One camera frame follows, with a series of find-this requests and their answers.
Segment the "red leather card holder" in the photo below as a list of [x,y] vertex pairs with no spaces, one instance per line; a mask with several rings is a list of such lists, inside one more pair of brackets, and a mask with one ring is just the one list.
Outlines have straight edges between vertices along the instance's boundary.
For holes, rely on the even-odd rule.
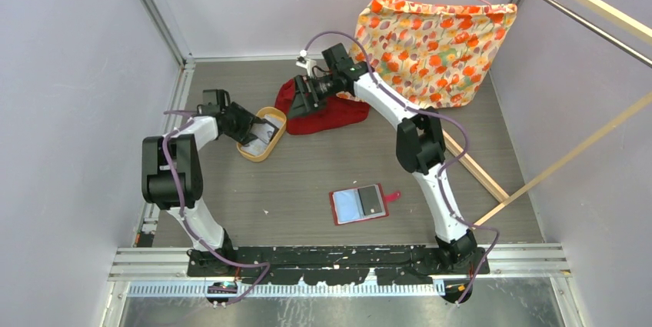
[[365,217],[361,210],[360,199],[357,188],[349,188],[330,192],[328,197],[331,205],[331,212],[335,225],[347,225],[356,222],[365,222],[373,219],[381,219],[389,216],[388,204],[395,202],[401,197],[400,191],[385,194],[380,183],[376,183],[384,203],[384,214]]

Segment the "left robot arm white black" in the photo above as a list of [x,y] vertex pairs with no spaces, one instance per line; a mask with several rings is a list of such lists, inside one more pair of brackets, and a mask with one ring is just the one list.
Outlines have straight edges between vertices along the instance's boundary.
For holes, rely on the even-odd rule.
[[142,142],[142,195],[178,221],[192,241],[192,250],[207,256],[206,266],[214,274],[226,276],[235,269],[235,250],[203,199],[199,152],[226,136],[236,142],[243,157],[261,162],[280,140],[287,117],[274,107],[249,112],[224,89],[204,90],[201,104],[182,114],[185,124]]

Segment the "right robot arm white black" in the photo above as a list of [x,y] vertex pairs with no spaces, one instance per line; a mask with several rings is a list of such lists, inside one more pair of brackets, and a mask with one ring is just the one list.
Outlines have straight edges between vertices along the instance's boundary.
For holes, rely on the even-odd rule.
[[397,161],[421,188],[433,217],[441,268],[453,274],[466,266],[479,269],[485,251],[462,218],[443,170],[446,146],[440,114],[408,101],[383,82],[366,61],[356,62],[350,57],[342,44],[324,50],[322,55],[328,71],[316,76],[314,61],[306,50],[300,51],[296,65],[307,73],[293,79],[294,98],[288,117],[310,115],[339,92],[350,92],[369,104],[395,130]]

